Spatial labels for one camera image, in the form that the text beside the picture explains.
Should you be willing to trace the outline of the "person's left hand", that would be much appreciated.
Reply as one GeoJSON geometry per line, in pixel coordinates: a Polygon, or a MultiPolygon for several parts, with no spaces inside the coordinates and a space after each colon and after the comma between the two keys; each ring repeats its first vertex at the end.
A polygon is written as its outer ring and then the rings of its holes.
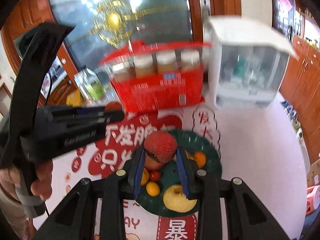
{"type": "MultiPolygon", "coordinates": [[[[33,195],[39,196],[42,200],[47,200],[52,195],[52,171],[52,160],[40,164],[36,169],[37,179],[30,189],[33,195]]],[[[15,186],[20,182],[20,170],[15,166],[1,169],[1,188],[10,199],[19,201],[15,186]]]]}

